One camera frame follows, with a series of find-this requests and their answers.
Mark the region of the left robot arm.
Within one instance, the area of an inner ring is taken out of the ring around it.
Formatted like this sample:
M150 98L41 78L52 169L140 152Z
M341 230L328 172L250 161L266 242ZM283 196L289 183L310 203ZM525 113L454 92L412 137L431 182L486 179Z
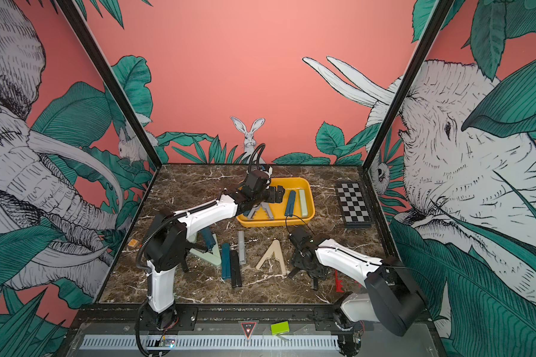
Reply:
M147 275L147 305L156 314L174 306L176 267L186 264L186 255L204 245L188 238L204 228L251 211L262 202L280 203L284 188L272 187L272 168L262 164L248 169L244 181L225 188L217 199L169 214L157 214L147 231L135 258L136 267Z

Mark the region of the yellow plastic storage tray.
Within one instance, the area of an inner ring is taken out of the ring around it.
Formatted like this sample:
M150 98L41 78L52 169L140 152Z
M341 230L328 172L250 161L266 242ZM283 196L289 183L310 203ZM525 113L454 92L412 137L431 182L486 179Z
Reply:
M281 203L269 203L269 213L262 207L249 218L246 214L237 217L246 228L297 226L309 223L316 209L308 181L300 177L274 178L271 187L282 186L285 190Z

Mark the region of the black pliers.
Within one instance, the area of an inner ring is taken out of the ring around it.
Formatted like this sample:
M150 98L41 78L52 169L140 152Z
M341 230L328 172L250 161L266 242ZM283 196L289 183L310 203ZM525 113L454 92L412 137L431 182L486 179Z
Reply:
M302 272L302 269L300 268L294 268L290 273L287 274L287 278L293 279L296 275L298 275L300 272ZM319 290L319 280L317 278L312 278L312 290L318 291Z
M238 252L229 252L232 288L242 287L241 267Z

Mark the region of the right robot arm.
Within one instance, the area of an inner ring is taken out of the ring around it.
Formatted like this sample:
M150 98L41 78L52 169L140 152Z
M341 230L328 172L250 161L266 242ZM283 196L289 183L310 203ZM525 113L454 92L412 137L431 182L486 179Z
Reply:
M425 294L396 257L369 257L324 234L313 236L303 227L293 229L288 238L294 248L289 278L306 272L316 290L319 281L337 271L365 289L364 293L348 292L334 303L332 318L340 329L369 321L402 337L427 308Z

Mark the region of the beige pliers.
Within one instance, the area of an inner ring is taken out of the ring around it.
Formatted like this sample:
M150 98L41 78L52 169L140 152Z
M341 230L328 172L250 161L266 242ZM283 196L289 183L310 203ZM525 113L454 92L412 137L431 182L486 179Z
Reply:
M267 259L271 258L271 257L275 257L275 259L278 261L278 263L280 265L281 273L284 276L287 276L288 270L287 270L286 263L284 261L284 255L283 255L282 250L281 250L281 243L277 239L274 239L274 241L272 241L272 243L269 246L268 250L265 251L264 255L262 256L260 261L257 263L255 269L260 270L261 267L263 266L264 262Z

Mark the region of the grey pliers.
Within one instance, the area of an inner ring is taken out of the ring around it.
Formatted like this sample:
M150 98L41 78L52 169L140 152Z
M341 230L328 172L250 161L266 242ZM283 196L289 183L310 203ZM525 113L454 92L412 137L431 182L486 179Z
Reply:
M238 256L239 264L244 265L247 262L244 231L238 231Z
M262 202L255 207L253 207L250 211L247 211L244 216L248 220L255 220L259 215L264 215L266 219L268 220L274 220L275 217L273 215L273 212L271 210L271 206L269 203Z

